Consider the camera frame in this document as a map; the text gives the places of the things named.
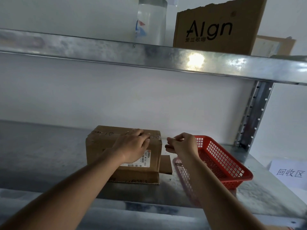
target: person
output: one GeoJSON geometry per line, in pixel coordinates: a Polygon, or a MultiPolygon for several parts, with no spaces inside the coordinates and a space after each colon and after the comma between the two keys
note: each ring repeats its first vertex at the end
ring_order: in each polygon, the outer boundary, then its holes
{"type": "MultiPolygon", "coordinates": [[[[120,135],[93,163],[70,175],[18,211],[0,230],[73,230],[110,176],[122,163],[133,163],[147,149],[150,134],[133,129],[120,135]]],[[[190,174],[212,230],[262,230],[265,226],[225,188],[198,156],[193,135],[167,138],[166,151],[176,153],[190,174]]]]}

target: upper metal shelf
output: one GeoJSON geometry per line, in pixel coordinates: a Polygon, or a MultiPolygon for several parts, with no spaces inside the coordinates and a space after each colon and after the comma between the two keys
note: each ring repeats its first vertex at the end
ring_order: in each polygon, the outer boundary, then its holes
{"type": "Polygon", "coordinates": [[[307,62],[0,29],[0,52],[307,85],[307,62]]]}

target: human hand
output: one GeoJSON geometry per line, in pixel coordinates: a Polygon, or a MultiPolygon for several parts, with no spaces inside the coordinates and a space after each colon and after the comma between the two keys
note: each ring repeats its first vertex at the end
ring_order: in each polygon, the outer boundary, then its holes
{"type": "Polygon", "coordinates": [[[117,138],[112,150],[119,155],[122,163],[133,163],[144,154],[150,142],[150,133],[143,132],[141,129],[132,129],[117,138]]]}
{"type": "Polygon", "coordinates": [[[167,143],[165,145],[166,151],[176,153],[180,159],[190,155],[199,157],[194,135],[184,132],[174,138],[167,137],[167,143]]]}

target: cylindrical container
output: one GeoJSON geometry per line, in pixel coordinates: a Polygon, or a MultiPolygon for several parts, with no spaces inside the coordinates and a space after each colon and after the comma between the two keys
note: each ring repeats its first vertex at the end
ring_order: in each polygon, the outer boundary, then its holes
{"type": "Polygon", "coordinates": [[[166,0],[138,0],[135,42],[163,45],[166,27],[166,0]]]}

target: person's left arm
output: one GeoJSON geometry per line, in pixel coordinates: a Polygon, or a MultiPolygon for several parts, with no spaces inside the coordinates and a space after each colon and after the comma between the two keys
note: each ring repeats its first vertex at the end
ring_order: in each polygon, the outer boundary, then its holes
{"type": "Polygon", "coordinates": [[[110,176],[122,163],[138,160],[149,145],[149,134],[133,129],[94,163],[83,167],[26,205],[0,230],[73,230],[110,176]]]}

